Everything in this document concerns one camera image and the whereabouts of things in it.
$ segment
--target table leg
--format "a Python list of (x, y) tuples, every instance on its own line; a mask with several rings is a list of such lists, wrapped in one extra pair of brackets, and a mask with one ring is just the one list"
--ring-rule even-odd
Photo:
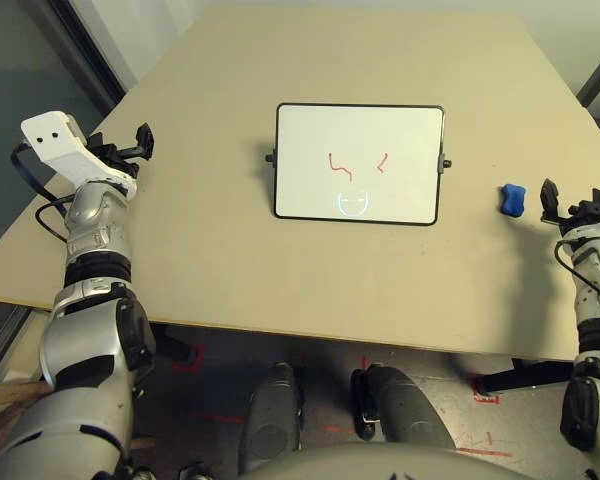
[(571, 362), (539, 362), (478, 377), (475, 379), (475, 387), (478, 393), (490, 395), (503, 390), (566, 382), (571, 378), (572, 372)]

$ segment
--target gray floor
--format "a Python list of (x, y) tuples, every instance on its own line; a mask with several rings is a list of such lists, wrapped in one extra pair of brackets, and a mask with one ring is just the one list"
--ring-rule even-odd
[(161, 480), (176, 478), (181, 466), (197, 460), (218, 479), (235, 478), (249, 397), (281, 360), (302, 367), (303, 448), (359, 441), (349, 414), (349, 375), (380, 362), (414, 379), (466, 454), (542, 479), (582, 479), (589, 467), (558, 429), (564, 385), (489, 399), (474, 394), (466, 372), (509, 369), (508, 358), (192, 327), (170, 327), (170, 334), (194, 345), (202, 358), (189, 369), (158, 359), (143, 385), (135, 431), (155, 435), (158, 444), (134, 457)]

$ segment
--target blue sponge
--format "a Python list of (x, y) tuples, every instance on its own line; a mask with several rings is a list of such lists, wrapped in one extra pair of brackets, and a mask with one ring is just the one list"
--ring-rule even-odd
[(510, 217), (519, 217), (524, 212), (524, 194), (527, 190), (518, 185), (507, 183), (501, 189), (504, 201), (500, 206), (500, 211)]

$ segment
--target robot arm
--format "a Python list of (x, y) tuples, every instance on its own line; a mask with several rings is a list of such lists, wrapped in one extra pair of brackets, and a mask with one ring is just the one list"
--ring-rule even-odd
[(25, 120), (38, 157), (76, 187), (64, 218), (69, 231), (64, 287), (40, 349), (54, 393), (29, 408), (0, 452), (0, 479), (131, 478), (129, 441), (135, 385), (151, 368), (155, 342), (131, 284), (126, 233), (139, 167), (153, 138), (117, 150), (101, 135), (85, 141), (62, 112)]
[(562, 240), (556, 245), (571, 258), (573, 268), (564, 262), (576, 284), (576, 320), (579, 355), (565, 392), (560, 431), (570, 445), (587, 452), (600, 475), (600, 191), (592, 201), (581, 201), (569, 209), (568, 218), (558, 215), (558, 190), (546, 180), (541, 199), (542, 220), (560, 228)]

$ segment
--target wooden table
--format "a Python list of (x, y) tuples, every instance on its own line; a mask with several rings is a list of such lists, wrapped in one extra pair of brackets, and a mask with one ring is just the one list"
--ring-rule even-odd
[[(284, 101), (442, 105), (454, 163), (438, 223), (275, 218), (264, 155)], [(134, 287), (151, 319), (576, 355), (574, 286), (552, 258), (558, 232), (540, 223), (538, 195), (546, 177), (565, 208), (600, 188), (600, 132), (517, 19), (209, 9), (99, 130), (123, 147), (145, 121), (156, 147), (130, 233)], [(497, 211), (507, 182), (527, 188), (520, 219)], [(60, 178), (49, 188), (70, 191)], [(1, 301), (48, 308), (62, 287), (64, 246), (35, 223), (41, 204), (0, 240)]]

